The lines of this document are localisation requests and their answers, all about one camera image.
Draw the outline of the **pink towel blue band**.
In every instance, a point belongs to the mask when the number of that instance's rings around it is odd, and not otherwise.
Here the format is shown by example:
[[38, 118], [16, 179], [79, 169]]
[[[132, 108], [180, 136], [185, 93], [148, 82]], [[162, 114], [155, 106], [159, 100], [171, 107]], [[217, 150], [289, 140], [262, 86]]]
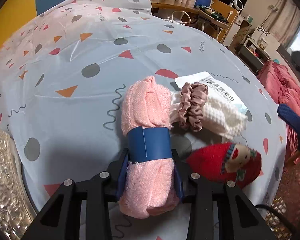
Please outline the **pink towel blue band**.
[[126, 184], [120, 211], [145, 219], [173, 210], [174, 161], [170, 143], [170, 90], [153, 76], [129, 87], [122, 103], [121, 129], [128, 142]]

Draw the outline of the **mauve satin scrunchie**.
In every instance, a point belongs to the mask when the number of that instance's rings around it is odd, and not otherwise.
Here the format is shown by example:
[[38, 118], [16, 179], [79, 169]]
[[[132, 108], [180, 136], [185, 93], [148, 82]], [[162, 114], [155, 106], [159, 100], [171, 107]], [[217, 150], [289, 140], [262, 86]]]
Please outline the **mauve satin scrunchie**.
[[209, 94], [207, 85], [199, 82], [186, 82], [181, 89], [180, 105], [177, 113], [179, 117], [179, 126], [193, 132], [199, 132], [203, 125], [203, 107]]

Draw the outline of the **rattan chair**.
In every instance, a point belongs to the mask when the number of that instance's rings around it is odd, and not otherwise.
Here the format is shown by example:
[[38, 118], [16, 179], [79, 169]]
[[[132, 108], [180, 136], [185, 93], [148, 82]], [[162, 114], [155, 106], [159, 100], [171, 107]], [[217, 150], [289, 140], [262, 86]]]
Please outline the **rattan chair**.
[[300, 230], [300, 151], [275, 170], [275, 179], [278, 189], [270, 207]]

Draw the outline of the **white fan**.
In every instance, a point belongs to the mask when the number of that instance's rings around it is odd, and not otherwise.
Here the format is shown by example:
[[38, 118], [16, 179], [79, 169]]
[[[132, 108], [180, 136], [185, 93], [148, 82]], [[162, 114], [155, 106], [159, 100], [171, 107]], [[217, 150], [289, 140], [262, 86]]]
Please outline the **white fan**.
[[238, 13], [240, 14], [244, 8], [244, 3], [242, 3], [242, 1], [240, 1], [240, 0], [232, 0], [232, 2], [230, 3], [230, 6], [235, 8], [238, 11]]

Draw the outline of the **pink blanket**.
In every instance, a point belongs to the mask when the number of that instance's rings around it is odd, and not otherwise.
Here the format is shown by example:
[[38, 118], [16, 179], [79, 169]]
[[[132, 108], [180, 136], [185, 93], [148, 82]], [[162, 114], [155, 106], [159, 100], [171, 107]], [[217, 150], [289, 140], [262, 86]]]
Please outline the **pink blanket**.
[[300, 86], [286, 66], [267, 61], [258, 72], [257, 78], [275, 103], [286, 104], [300, 116]]

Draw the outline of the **low white shelf unit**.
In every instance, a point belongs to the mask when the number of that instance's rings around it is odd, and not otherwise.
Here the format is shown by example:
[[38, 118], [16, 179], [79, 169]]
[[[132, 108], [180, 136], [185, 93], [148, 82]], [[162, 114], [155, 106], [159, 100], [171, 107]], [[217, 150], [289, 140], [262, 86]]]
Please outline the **low white shelf unit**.
[[246, 38], [238, 51], [238, 56], [254, 74], [257, 74], [270, 60], [270, 56], [250, 37]]

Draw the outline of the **ornate gold tissue box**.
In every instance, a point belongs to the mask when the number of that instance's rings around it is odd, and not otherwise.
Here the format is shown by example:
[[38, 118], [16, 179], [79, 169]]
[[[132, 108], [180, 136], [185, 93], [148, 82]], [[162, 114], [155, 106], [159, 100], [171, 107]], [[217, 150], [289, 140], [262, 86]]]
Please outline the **ornate gold tissue box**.
[[14, 140], [0, 129], [0, 239], [21, 239], [35, 216]]

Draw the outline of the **red knitted doll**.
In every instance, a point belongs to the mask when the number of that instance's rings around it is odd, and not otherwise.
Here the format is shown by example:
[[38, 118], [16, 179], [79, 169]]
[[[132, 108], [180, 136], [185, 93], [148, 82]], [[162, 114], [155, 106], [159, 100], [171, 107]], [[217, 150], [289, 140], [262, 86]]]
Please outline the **red knitted doll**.
[[193, 151], [186, 159], [193, 172], [215, 183], [234, 181], [240, 189], [261, 172], [262, 157], [256, 150], [231, 142], [209, 145]]

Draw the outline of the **wooden side table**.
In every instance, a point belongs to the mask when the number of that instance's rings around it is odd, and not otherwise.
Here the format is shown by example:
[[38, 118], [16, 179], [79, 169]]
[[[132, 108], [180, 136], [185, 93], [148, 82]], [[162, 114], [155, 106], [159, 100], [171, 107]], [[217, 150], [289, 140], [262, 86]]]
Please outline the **wooden side table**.
[[173, 11], [184, 11], [188, 14], [194, 14], [194, 15], [198, 15], [199, 17], [203, 18], [204, 20], [216, 25], [217, 27], [221, 28], [221, 29], [227, 29], [228, 25], [215, 20], [213, 17], [211, 17], [210, 15], [208, 15], [207, 13], [193, 8], [193, 7], [185, 7], [183, 5], [181, 5], [180, 2], [176, 2], [175, 0], [150, 0], [151, 4], [152, 4], [152, 8], [156, 8], [156, 9], [170, 9]]

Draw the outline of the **wet wipes packet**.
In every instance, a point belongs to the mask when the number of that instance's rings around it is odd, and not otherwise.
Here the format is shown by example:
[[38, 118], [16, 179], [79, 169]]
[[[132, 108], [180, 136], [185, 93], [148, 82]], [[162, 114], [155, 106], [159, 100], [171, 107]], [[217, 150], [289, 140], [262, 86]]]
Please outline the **wet wipes packet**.
[[193, 84], [195, 82], [202, 83], [207, 86], [210, 97], [219, 98], [224, 102], [228, 102], [235, 106], [242, 114], [246, 114], [248, 111], [247, 106], [228, 85], [214, 79], [208, 72], [200, 72], [187, 76], [180, 76], [175, 78], [175, 83], [178, 88], [182, 89], [185, 83]]

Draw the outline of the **white waffle cloth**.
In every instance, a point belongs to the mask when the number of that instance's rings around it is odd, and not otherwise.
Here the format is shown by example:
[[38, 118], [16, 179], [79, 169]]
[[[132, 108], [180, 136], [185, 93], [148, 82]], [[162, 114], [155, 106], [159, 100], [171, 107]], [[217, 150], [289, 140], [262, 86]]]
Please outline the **white waffle cloth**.
[[[181, 95], [174, 92], [171, 96], [170, 123], [179, 124], [177, 110]], [[227, 139], [233, 139], [246, 129], [247, 116], [240, 113], [233, 105], [207, 96], [203, 107], [202, 125], [202, 129], [205, 128]]]

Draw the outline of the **patterned plastic tablecloth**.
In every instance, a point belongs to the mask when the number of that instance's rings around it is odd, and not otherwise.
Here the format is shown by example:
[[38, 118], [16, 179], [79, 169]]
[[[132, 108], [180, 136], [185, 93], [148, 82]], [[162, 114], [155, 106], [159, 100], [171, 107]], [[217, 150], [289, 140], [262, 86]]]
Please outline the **patterned plastic tablecloth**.
[[89, 179], [117, 158], [133, 83], [153, 76], [177, 92], [175, 78], [200, 72], [247, 106], [234, 141], [261, 153], [262, 170], [244, 191], [271, 204], [286, 126], [257, 77], [215, 39], [152, 16], [149, 0], [66, 0], [16, 31], [0, 49], [0, 129], [14, 140], [35, 212], [65, 179]]

